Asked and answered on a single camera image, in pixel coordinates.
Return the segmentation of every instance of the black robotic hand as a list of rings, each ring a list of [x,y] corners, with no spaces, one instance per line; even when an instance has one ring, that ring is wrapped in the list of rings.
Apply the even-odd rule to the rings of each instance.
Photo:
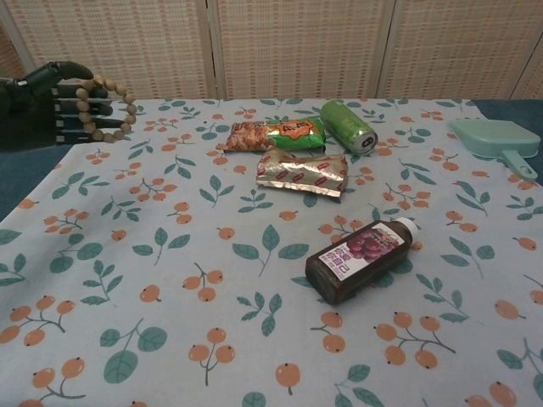
[[[92,72],[74,62],[50,62],[23,79],[0,78],[0,151],[93,141],[77,116],[79,86],[58,85],[71,78],[89,80]],[[97,118],[113,113],[106,89],[93,89],[88,102],[97,128],[117,129],[123,124]]]

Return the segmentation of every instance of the foil wrapper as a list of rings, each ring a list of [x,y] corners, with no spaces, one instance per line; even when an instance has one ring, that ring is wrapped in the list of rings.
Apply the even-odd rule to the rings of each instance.
[[[344,155],[296,158],[276,148],[260,159],[256,183],[339,198],[347,182],[347,171]]]
[[[324,148],[326,136],[318,118],[234,123],[225,151],[300,150]]]

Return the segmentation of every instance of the white bottle cap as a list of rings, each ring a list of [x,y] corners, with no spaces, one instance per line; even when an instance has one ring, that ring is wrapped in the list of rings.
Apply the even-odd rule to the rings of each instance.
[[[415,237],[417,237],[418,234],[418,228],[417,225],[415,225],[415,222],[413,222],[411,219],[407,218],[398,218],[395,219],[396,222],[400,222],[403,226],[409,230],[411,233],[411,238],[413,239],[413,242],[415,241]]]

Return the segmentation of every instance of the wooden bead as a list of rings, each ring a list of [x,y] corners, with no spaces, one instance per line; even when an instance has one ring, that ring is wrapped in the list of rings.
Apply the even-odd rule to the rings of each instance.
[[[85,89],[83,89],[82,87],[80,87],[79,89],[76,90],[76,96],[80,100],[87,100],[88,99],[88,92]]]
[[[77,110],[80,112],[88,112],[88,110],[91,108],[91,106],[85,102],[84,100],[78,100],[76,102]]]
[[[111,133],[104,133],[104,141],[105,142],[115,142],[115,139],[113,138],[113,134]]]
[[[96,86],[104,86],[104,77],[101,75],[95,75],[92,79]]]
[[[126,92],[128,92],[128,89],[126,89],[126,86],[123,85],[122,83],[118,84],[117,85],[117,89],[115,89],[115,91],[117,92],[117,94],[119,96],[125,96],[126,95]]]
[[[87,90],[87,92],[90,92],[92,89],[94,89],[96,85],[94,85],[94,82],[92,80],[88,80],[84,81],[81,86],[83,86],[83,88]]]
[[[125,138],[125,133],[123,133],[122,130],[116,130],[115,133],[113,133],[113,138],[115,140],[122,140]]]
[[[122,100],[124,100],[126,104],[133,104],[136,98],[131,93],[127,93]]]
[[[94,133],[94,131],[96,130],[96,125],[89,121],[83,125],[83,130],[87,133]]]
[[[96,130],[92,134],[92,138],[96,140],[97,142],[101,142],[104,139],[104,132],[101,130]]]
[[[136,116],[132,116],[131,114],[127,115],[125,117],[125,122],[129,125],[133,125],[134,123],[136,123]]]
[[[132,114],[132,115],[135,115],[136,112],[137,112],[137,107],[135,104],[129,104],[128,106],[126,106],[126,112],[128,114]]]
[[[81,120],[81,123],[88,123],[89,121],[92,120],[92,116],[88,112],[80,112],[79,120]]]
[[[112,79],[106,79],[104,85],[108,91],[115,91],[115,89],[117,88],[117,84]]]
[[[122,125],[120,125],[120,129],[122,130],[123,133],[130,133],[132,131],[132,126],[129,125],[128,123],[123,123]]]

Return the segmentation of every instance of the dark bottle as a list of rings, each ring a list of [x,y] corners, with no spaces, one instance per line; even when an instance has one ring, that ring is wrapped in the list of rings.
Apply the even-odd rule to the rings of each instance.
[[[339,304],[401,263],[417,232],[407,218],[376,220],[307,259],[307,280],[329,304]]]

